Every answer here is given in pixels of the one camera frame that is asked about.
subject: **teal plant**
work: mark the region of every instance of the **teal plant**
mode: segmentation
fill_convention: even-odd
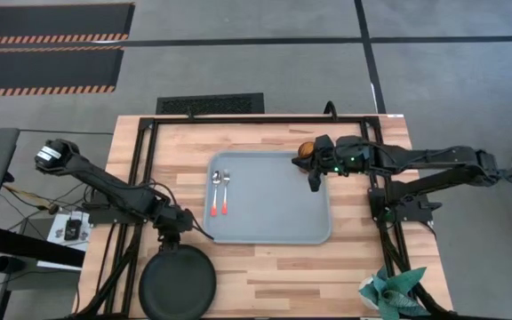
[[[429,312],[408,296],[408,291],[421,280],[425,271],[426,268],[417,268],[388,277],[387,269],[382,267],[376,275],[372,275],[372,282],[359,292],[379,308],[383,320],[399,320],[401,314],[428,316]]]

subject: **potted plant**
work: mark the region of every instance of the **potted plant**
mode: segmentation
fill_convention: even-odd
[[[376,275],[361,283],[359,293],[365,297],[364,304],[378,309],[384,320],[399,320],[400,314],[429,316],[429,312],[418,301],[408,297],[408,291],[421,280],[425,271],[426,268],[417,268],[388,277],[387,269],[382,267]]]

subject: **gray tray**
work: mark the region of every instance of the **gray tray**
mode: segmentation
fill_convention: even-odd
[[[331,207],[325,180],[311,192],[308,176],[292,164],[293,152],[225,151],[209,163],[204,229],[220,244],[320,244],[331,235]],[[216,217],[211,217],[212,173],[227,169],[228,214],[223,183]]]

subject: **black floor mat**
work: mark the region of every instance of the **black floor mat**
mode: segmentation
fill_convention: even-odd
[[[123,40],[134,4],[0,6],[0,44]]]
[[[157,98],[157,115],[263,114],[263,93]]]
[[[116,88],[123,48],[0,50],[0,95],[104,93]]]

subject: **gray carpet floor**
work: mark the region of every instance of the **gray carpet floor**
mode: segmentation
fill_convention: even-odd
[[[0,0],[3,4],[98,3]],[[360,36],[352,0],[137,0],[130,40]],[[512,36],[512,1],[364,0],[371,36]],[[387,111],[405,114],[415,148],[469,145],[512,155],[512,43],[374,44]],[[136,47],[125,51],[111,94],[0,97],[0,126],[113,131],[116,117],[153,114],[157,97],[264,92],[268,113],[374,113],[361,44]],[[10,171],[45,196],[75,186],[33,170],[45,140],[76,142],[104,165],[108,136],[24,132]],[[77,200],[79,190],[69,200]],[[512,318],[512,185],[458,187],[432,195],[439,250],[455,309]],[[24,212],[29,209],[17,204]],[[0,203],[0,227],[21,219]],[[70,311],[76,285],[13,294],[6,319]]]

